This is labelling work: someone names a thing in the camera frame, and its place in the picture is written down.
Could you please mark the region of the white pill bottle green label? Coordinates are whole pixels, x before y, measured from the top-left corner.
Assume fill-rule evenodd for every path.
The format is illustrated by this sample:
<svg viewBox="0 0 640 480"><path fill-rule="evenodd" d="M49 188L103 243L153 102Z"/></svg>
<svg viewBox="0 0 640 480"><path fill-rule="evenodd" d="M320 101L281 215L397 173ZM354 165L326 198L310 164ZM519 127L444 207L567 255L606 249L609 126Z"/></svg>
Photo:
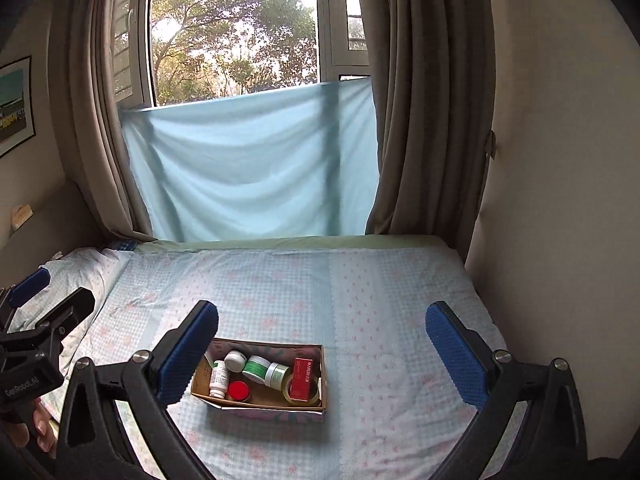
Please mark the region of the white pill bottle green label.
<svg viewBox="0 0 640 480"><path fill-rule="evenodd" d="M209 376L209 395L212 398L224 399L229 388L229 372L226 363L221 360L213 362Z"/></svg>

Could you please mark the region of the small white jar black lid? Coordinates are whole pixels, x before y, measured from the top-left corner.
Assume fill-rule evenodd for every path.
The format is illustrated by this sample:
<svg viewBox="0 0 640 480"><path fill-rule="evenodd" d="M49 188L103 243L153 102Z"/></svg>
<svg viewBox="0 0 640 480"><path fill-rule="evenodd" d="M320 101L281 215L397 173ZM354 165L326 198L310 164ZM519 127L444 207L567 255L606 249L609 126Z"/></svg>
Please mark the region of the small white jar black lid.
<svg viewBox="0 0 640 480"><path fill-rule="evenodd" d="M241 374L247 362L247 357L239 350L231 350L224 357L224 365L233 374Z"/></svg>

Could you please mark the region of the red lid small jar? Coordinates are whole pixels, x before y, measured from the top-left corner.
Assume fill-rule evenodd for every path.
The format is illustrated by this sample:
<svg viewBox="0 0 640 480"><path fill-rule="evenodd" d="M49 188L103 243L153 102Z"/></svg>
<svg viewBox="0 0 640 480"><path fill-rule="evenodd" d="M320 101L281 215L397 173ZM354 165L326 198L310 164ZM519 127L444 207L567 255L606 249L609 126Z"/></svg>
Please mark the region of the red lid small jar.
<svg viewBox="0 0 640 480"><path fill-rule="evenodd" d="M242 380L234 380L228 385L227 394L233 402L247 402L250 398L250 386Z"/></svg>

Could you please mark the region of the yellow tape roll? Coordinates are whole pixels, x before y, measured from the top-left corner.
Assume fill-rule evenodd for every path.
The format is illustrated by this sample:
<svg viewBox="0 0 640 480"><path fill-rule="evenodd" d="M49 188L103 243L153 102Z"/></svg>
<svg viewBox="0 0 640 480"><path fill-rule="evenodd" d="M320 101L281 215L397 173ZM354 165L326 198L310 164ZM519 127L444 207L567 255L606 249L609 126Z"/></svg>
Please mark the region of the yellow tape roll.
<svg viewBox="0 0 640 480"><path fill-rule="evenodd" d="M310 376L306 384L296 379L293 374L288 374L282 384L281 392L288 404L300 408L312 408L320 404L320 389L318 377Z"/></svg>

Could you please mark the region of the red carton box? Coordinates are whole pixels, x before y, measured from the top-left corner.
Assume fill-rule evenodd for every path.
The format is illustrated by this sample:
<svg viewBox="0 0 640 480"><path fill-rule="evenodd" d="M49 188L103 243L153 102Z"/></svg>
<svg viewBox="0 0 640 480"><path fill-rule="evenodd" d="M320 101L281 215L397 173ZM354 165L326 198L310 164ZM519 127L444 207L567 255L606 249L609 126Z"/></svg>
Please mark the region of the red carton box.
<svg viewBox="0 0 640 480"><path fill-rule="evenodd" d="M295 358L293 373L288 394L291 399L299 402L307 402L310 399L311 374L314 362L311 359Z"/></svg>

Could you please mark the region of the white jar striped green label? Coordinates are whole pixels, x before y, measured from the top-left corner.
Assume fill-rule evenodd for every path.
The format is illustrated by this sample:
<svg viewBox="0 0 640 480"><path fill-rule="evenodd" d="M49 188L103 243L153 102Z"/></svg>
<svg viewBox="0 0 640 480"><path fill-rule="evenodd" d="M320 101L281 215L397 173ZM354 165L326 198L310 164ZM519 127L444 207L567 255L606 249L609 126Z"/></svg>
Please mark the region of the white jar striped green label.
<svg viewBox="0 0 640 480"><path fill-rule="evenodd" d="M243 366L242 375L256 384L265 385L270 365L271 362L262 356L250 356Z"/></svg>

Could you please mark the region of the white jar pale green label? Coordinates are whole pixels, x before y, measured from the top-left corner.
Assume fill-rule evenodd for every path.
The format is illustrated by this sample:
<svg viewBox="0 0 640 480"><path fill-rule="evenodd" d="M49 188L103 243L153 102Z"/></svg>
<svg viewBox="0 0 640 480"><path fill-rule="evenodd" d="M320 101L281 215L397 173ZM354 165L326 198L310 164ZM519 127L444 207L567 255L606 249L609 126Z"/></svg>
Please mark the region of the white jar pale green label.
<svg viewBox="0 0 640 480"><path fill-rule="evenodd" d="M288 377L290 368L281 363L272 362L267 368L265 374L265 385L268 388L281 391L282 385L285 382L285 378Z"/></svg>

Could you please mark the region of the cardboard box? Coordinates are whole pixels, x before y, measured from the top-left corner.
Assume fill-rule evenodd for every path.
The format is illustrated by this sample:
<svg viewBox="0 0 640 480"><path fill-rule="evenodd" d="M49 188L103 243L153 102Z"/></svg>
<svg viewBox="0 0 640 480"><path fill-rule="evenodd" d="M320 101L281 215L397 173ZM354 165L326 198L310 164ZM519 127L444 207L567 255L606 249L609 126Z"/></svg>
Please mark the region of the cardboard box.
<svg viewBox="0 0 640 480"><path fill-rule="evenodd" d="M314 362L312 374L318 377L320 389L320 404L312 408L300 408L285 401L281 391L268 388L252 382L241 374L229 371L229 384L234 380L242 380L250 386L250 398L247 402L233 402L228 398L212 398L209 395L209 376L213 362L224 360L231 350L239 350L247 359L250 356L262 356L268 361L285 364L290 368L288 374L293 373L295 358L311 359ZM198 364L191 384L191 394L216 408L244 417L265 420L294 420L294 422L321 422L326 414L326 364L324 364L324 349L320 344L275 344L274 342L242 341L234 339L215 338L209 344L204 358Z"/></svg>

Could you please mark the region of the light blue hanging cloth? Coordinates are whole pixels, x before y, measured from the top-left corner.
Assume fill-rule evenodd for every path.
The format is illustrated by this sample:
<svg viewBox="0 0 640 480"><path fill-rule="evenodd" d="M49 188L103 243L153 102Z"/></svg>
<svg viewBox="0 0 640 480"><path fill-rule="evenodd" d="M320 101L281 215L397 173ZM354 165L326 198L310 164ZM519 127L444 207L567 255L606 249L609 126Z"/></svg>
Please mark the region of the light blue hanging cloth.
<svg viewBox="0 0 640 480"><path fill-rule="evenodd" d="M124 110L153 236L361 235L378 187L369 79Z"/></svg>

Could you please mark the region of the beige left curtain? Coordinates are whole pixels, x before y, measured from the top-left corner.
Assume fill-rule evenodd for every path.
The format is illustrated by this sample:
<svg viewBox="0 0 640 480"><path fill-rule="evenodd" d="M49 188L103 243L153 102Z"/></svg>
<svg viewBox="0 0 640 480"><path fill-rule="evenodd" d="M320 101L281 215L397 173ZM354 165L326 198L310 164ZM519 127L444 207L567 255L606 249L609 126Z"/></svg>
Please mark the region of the beige left curtain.
<svg viewBox="0 0 640 480"><path fill-rule="evenodd" d="M103 231L152 240L151 221L134 183L115 100L116 0L52 2L49 98L66 177L78 185Z"/></svg>

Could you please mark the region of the brown right curtain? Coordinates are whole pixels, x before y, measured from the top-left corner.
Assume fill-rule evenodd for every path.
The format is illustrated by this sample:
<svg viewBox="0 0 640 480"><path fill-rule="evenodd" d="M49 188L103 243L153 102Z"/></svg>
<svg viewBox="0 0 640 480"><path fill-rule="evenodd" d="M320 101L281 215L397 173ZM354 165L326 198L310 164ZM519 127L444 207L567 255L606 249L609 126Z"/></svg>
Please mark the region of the brown right curtain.
<svg viewBox="0 0 640 480"><path fill-rule="evenodd" d="M490 0L360 0L378 139L370 234L471 245L495 136Z"/></svg>

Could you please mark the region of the framed wall picture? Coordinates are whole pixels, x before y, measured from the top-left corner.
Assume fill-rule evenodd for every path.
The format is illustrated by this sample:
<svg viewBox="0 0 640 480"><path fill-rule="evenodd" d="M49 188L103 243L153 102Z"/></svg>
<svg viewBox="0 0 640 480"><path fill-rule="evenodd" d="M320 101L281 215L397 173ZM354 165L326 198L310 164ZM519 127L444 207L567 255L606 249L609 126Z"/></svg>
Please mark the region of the framed wall picture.
<svg viewBox="0 0 640 480"><path fill-rule="evenodd" d="M35 136L31 74L30 55L1 67L0 157Z"/></svg>

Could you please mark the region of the window frame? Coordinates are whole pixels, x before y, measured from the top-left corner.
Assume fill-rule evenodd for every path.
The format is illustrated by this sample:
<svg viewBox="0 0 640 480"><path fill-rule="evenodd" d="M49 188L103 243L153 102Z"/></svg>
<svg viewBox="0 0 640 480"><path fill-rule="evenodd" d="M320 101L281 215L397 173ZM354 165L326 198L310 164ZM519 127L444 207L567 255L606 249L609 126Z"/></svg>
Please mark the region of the window frame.
<svg viewBox="0 0 640 480"><path fill-rule="evenodd" d="M116 0L122 108L368 76L360 0Z"/></svg>

